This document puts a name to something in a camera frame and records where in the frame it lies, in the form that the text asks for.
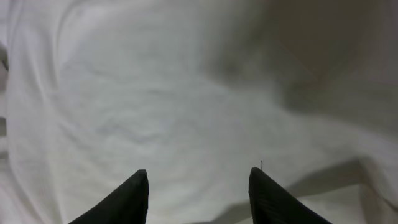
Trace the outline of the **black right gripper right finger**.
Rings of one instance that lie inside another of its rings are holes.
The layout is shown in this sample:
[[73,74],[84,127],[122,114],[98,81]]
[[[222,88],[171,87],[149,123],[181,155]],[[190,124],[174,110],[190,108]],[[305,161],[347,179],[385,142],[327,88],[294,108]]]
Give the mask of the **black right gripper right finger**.
[[249,176],[249,200],[254,224],[330,224],[257,167]]

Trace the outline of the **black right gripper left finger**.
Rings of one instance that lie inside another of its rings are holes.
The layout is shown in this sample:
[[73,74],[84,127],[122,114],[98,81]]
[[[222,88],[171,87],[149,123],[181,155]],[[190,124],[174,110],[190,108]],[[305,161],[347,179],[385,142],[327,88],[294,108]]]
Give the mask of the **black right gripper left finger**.
[[148,202],[147,172],[140,169],[70,224],[145,224]]

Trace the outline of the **white t-shirt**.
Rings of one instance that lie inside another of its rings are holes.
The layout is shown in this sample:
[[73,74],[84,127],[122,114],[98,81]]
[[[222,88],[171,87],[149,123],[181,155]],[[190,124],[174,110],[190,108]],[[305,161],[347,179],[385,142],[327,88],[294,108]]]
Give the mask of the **white t-shirt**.
[[396,1],[1,2],[2,223],[69,223],[139,169],[148,223],[251,223],[253,167],[397,222]]

